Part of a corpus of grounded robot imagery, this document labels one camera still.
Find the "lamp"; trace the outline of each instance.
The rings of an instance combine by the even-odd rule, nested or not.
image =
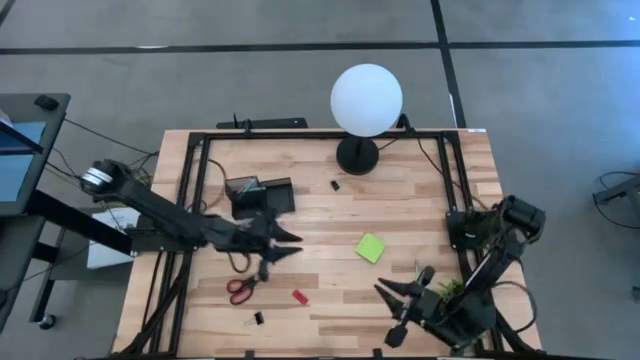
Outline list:
[[[360,64],[347,69],[331,90],[331,112],[350,136],[338,145],[336,159],[345,172],[364,175],[378,162],[378,147],[369,139],[387,130],[402,109],[402,89],[389,70]]]

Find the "table leg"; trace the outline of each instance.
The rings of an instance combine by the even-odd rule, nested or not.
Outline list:
[[[41,215],[48,221],[74,231],[87,239],[94,240],[123,254],[131,255],[131,237],[42,191],[33,192],[29,199],[27,212]]]

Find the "lamp base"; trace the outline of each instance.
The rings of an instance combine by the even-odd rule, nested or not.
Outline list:
[[[340,168],[351,175],[364,175],[376,167],[379,151],[373,140],[349,136],[338,145],[336,160]]]

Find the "red scissors handle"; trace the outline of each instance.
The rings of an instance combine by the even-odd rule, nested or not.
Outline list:
[[[253,288],[257,281],[251,277],[246,280],[231,280],[227,283],[227,291],[231,294],[229,302],[231,305],[240,305],[253,295]]]

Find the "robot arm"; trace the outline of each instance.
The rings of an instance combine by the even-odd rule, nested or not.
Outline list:
[[[196,216],[149,190],[137,181],[127,165],[113,160],[96,161],[83,174],[81,189],[94,201],[120,201],[150,218],[154,226],[171,238],[189,246],[211,243],[220,252],[259,254],[263,261],[275,263],[302,250],[299,247],[271,246],[277,242],[302,241],[280,228],[275,214],[266,213],[253,219],[246,228],[220,216]],[[261,278],[266,281],[266,274]]]
[[[411,321],[459,351],[497,325],[515,351],[535,351],[511,329],[487,294],[524,248],[539,239],[544,223],[543,211],[514,196],[494,205],[491,211],[465,214],[455,228],[450,226],[452,237],[465,237],[458,244],[488,247],[488,251],[464,286],[446,299],[426,288],[435,273],[431,267],[410,283],[378,279],[397,294],[409,296],[409,301],[403,304],[381,286],[374,285],[393,318],[398,320],[385,343],[400,346],[407,334],[405,326]]]

